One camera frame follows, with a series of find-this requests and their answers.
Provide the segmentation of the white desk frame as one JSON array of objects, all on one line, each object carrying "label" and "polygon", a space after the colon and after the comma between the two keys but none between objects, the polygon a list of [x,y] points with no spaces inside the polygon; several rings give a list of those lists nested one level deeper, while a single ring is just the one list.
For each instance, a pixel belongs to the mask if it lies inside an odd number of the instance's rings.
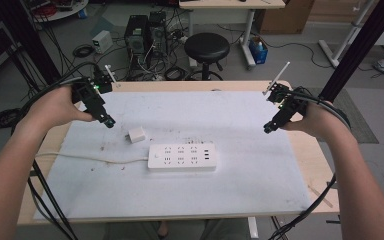
[{"label": "white desk frame", "polygon": [[[374,5],[374,3],[375,0],[359,0],[357,6],[357,16],[350,23],[348,32],[345,37],[339,42],[339,44],[334,49],[331,49],[325,40],[318,41],[320,48],[323,50],[325,56],[334,68],[339,65],[339,62],[341,60],[345,59],[345,49],[356,40],[358,33],[364,25],[363,19],[368,14],[370,8]],[[377,38],[377,41],[374,43],[374,45],[384,47],[384,31]]]}]

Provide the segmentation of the person's right hand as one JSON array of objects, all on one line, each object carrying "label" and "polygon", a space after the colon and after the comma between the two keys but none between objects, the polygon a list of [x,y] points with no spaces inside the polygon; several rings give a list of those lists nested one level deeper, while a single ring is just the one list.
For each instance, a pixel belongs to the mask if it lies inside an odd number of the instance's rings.
[{"label": "person's right hand", "polygon": [[283,127],[287,131],[302,131],[326,143],[332,143],[351,136],[348,127],[325,108],[309,103],[306,115],[299,121],[288,122]]}]

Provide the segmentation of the grey floor mat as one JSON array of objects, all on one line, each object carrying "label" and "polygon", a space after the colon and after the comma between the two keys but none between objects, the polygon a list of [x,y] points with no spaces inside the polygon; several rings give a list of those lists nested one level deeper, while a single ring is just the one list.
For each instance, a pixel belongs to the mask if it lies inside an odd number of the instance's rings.
[{"label": "grey floor mat", "polygon": [[379,143],[346,89],[342,89],[339,92],[333,105],[347,116],[351,125],[351,132],[360,144]]}]

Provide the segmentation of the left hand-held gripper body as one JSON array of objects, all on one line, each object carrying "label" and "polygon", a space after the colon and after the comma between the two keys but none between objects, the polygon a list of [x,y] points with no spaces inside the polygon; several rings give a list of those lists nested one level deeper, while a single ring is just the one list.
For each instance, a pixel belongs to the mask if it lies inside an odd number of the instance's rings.
[{"label": "left hand-held gripper body", "polygon": [[116,83],[116,79],[110,65],[105,65],[103,70],[95,67],[92,77],[81,77],[74,81],[72,100],[74,103],[82,101],[84,104],[91,102],[104,104],[105,101],[101,95],[112,92],[114,83]]}]

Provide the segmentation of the white charger adapter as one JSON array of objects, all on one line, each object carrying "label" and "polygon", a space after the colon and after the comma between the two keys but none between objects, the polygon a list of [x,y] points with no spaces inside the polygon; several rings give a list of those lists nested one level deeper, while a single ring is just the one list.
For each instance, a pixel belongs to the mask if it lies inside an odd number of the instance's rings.
[{"label": "white charger adapter", "polygon": [[127,132],[126,138],[131,143],[137,143],[146,139],[146,133],[142,127],[130,129]]}]

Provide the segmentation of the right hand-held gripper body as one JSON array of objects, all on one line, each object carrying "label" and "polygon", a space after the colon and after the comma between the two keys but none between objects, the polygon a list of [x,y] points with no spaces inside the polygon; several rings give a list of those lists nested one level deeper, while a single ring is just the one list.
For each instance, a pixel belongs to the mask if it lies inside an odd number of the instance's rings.
[{"label": "right hand-held gripper body", "polygon": [[276,77],[269,83],[269,86],[263,91],[263,95],[268,95],[267,101],[279,103],[280,109],[290,107],[295,112],[305,116],[307,103],[299,99],[297,91],[290,90],[288,86],[278,83],[280,76],[289,65],[290,62],[287,62],[282,67]]}]

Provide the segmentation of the black computer tower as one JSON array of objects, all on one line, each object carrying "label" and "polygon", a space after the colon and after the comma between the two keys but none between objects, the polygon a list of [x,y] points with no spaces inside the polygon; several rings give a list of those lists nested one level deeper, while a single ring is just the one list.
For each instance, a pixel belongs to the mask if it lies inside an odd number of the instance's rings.
[{"label": "black computer tower", "polygon": [[124,39],[130,59],[130,68],[148,67],[151,46],[148,17],[131,15],[125,29]]},{"label": "black computer tower", "polygon": [[152,40],[153,55],[164,56],[167,53],[166,12],[153,11],[149,15],[149,29]]}]

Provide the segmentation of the white table mat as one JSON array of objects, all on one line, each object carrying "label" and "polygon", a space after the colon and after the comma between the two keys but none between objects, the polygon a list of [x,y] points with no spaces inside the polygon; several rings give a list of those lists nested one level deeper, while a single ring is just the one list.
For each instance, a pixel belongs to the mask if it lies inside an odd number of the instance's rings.
[{"label": "white table mat", "polygon": [[[287,134],[263,126],[259,91],[113,92],[116,124],[75,121],[42,172],[67,218],[162,219],[299,213],[311,201]],[[131,143],[130,129],[146,139]],[[153,144],[213,143],[214,170],[150,170]]]}]

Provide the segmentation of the white table leg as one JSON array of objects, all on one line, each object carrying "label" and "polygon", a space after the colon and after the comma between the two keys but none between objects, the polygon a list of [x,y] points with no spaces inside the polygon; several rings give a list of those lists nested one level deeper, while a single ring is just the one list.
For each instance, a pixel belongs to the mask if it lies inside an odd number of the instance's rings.
[{"label": "white table leg", "polygon": [[259,239],[259,233],[257,228],[257,221],[255,217],[249,217],[248,218],[248,228],[250,232],[250,237],[252,240],[258,240]]}]

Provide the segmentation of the white power strip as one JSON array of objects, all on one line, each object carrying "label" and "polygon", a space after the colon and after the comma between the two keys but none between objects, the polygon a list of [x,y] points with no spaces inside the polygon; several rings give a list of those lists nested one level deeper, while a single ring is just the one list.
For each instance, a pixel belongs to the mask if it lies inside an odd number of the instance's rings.
[{"label": "white power strip", "polygon": [[150,170],[214,170],[217,162],[213,143],[153,144],[148,154]]}]

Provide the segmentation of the black round stool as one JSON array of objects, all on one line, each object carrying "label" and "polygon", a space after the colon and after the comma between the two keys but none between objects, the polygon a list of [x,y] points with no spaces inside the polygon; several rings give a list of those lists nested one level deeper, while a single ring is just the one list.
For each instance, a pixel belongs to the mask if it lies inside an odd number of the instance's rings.
[{"label": "black round stool", "polygon": [[184,50],[188,57],[202,65],[202,69],[189,74],[189,78],[200,73],[202,80],[210,80],[212,75],[223,80],[218,73],[210,70],[210,65],[216,64],[219,71],[223,70],[220,61],[230,52],[230,43],[225,37],[207,32],[194,34],[186,40]]}]

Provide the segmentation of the brown cardboard box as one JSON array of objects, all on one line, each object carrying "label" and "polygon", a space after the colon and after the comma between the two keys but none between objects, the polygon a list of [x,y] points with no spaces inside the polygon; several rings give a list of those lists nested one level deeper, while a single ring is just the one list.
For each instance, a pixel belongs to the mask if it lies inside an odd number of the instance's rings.
[{"label": "brown cardboard box", "polygon": [[255,18],[260,34],[301,34],[315,0],[283,0],[282,9],[261,10]]}]

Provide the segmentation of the wooden desk with white legs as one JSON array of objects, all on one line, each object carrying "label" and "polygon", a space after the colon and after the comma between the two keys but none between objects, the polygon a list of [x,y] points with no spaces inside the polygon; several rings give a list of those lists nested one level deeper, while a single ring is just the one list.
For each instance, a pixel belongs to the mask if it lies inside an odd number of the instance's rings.
[{"label": "wooden desk with white legs", "polygon": [[188,12],[188,36],[194,35],[195,24],[245,23],[239,46],[244,54],[246,69],[256,66],[249,49],[254,15],[257,10],[282,9],[283,0],[179,0],[179,7]]}]

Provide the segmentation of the white bench power supply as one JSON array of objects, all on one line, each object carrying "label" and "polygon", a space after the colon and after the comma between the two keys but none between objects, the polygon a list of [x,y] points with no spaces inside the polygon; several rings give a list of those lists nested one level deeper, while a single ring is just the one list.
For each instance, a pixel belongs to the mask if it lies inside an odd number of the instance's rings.
[{"label": "white bench power supply", "polygon": [[92,39],[92,43],[98,54],[105,53],[113,45],[111,33],[107,30],[102,30]]}]

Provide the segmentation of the blue box with bottles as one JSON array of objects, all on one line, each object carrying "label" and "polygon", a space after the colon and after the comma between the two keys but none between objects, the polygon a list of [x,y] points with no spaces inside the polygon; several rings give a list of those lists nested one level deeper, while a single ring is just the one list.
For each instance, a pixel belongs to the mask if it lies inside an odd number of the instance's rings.
[{"label": "blue box with bottles", "polygon": [[249,50],[256,64],[264,64],[268,55],[268,48],[261,37],[249,40]]}]

